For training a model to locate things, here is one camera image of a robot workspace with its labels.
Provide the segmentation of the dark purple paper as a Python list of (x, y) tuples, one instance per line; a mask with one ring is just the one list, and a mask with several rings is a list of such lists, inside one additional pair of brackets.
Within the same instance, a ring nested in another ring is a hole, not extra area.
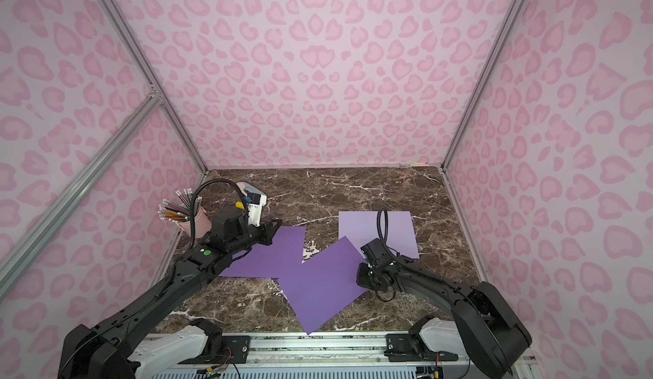
[(289, 275), (303, 263), (306, 227), (282, 226), (270, 246), (256, 245), (220, 277), (277, 279)]
[(318, 331), (367, 291), (356, 283), (362, 262), (344, 237), (277, 279), (305, 333)]

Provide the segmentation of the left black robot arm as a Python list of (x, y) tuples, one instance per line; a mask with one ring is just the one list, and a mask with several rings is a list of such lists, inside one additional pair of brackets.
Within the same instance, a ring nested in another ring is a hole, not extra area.
[(136, 378), (146, 364), (134, 352), (151, 330), (254, 246), (270, 246), (281, 226), (279, 218), (256, 226), (235, 208), (221, 211), (210, 231), (154, 287), (97, 325), (81, 324), (66, 335), (57, 377)]

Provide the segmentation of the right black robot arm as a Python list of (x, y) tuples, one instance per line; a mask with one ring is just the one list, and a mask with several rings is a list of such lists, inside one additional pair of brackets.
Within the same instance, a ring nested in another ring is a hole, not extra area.
[(532, 345), (530, 332), (492, 284), (471, 286), (420, 270), (380, 239), (362, 247), (356, 283), (372, 292), (404, 292), (454, 320), (464, 351), (487, 377), (501, 378)]

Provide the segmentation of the light lilac paper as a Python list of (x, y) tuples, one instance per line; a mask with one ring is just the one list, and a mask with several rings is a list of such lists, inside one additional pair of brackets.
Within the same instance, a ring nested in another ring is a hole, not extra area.
[[(377, 212), (340, 212), (338, 237), (346, 237), (362, 253), (362, 247), (379, 237)], [(408, 258), (418, 259), (418, 243), (410, 212), (389, 212), (387, 246)]]

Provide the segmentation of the grey beige stapler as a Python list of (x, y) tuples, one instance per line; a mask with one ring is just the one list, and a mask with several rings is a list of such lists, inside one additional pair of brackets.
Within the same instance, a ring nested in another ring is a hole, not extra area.
[(243, 195), (263, 195), (263, 192), (254, 187), (253, 185), (250, 185), (249, 183), (246, 182), (238, 182), (236, 184), (238, 188), (241, 190)]

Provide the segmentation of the pink pencil cup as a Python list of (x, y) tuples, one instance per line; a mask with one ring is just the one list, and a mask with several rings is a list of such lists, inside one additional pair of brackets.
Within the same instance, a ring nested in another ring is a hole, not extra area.
[[(183, 230), (187, 236), (191, 237), (190, 221), (178, 223), (178, 227)], [(195, 238), (199, 239), (203, 237), (211, 228), (212, 223), (207, 217), (207, 212), (202, 207), (199, 207), (198, 213), (195, 217)]]

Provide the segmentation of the bundle of pencils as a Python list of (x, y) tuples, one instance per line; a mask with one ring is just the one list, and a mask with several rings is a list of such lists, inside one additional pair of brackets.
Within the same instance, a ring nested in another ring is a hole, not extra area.
[(176, 190), (175, 195), (179, 199), (178, 202), (163, 199), (158, 205), (159, 219), (177, 224), (190, 221), (192, 217), (197, 215), (197, 204), (192, 200), (193, 190)]

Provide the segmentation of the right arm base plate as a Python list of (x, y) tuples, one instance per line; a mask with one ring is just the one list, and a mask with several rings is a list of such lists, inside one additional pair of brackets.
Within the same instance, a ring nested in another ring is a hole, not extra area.
[(391, 333), (385, 336), (384, 356), (390, 362), (453, 362), (459, 356), (444, 351), (432, 351), (419, 336), (410, 333)]

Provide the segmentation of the aluminium front rail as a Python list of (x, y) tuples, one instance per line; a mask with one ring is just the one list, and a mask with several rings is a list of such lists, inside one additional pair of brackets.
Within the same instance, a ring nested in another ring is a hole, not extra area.
[(459, 356), (453, 362), (390, 362), (385, 336), (407, 331), (336, 331), (225, 334), (250, 336), (245, 364), (180, 365), (199, 356), (207, 336), (195, 326), (175, 334), (151, 334), (134, 355), (146, 364), (138, 378), (482, 378), (449, 324), (431, 333), (433, 351)]

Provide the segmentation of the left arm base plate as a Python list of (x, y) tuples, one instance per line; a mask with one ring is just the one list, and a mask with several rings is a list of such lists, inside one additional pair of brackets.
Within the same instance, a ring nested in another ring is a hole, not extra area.
[(251, 337), (245, 335), (223, 335), (209, 339), (202, 353), (180, 362), (180, 365), (221, 365), (229, 361), (235, 364), (245, 364), (248, 360)]

